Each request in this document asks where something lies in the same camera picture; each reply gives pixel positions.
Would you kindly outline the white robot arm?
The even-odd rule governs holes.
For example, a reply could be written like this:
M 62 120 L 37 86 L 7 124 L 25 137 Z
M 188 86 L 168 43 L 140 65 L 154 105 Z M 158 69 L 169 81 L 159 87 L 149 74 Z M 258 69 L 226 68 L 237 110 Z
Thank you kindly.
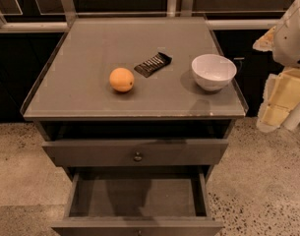
M 273 60 L 284 67 L 266 81 L 257 128 L 265 133 L 281 126 L 294 130 L 300 123 L 300 0 L 293 2 L 253 48 L 271 51 Z

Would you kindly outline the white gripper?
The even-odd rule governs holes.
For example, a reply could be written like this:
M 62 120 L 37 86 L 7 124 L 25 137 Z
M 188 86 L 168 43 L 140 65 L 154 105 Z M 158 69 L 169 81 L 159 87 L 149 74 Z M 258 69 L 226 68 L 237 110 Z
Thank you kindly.
M 280 127 L 292 131 L 300 123 L 300 0 L 293 2 L 276 27 L 257 39 L 253 48 L 272 51 L 274 61 L 285 66 L 266 81 L 257 128 L 265 133 Z

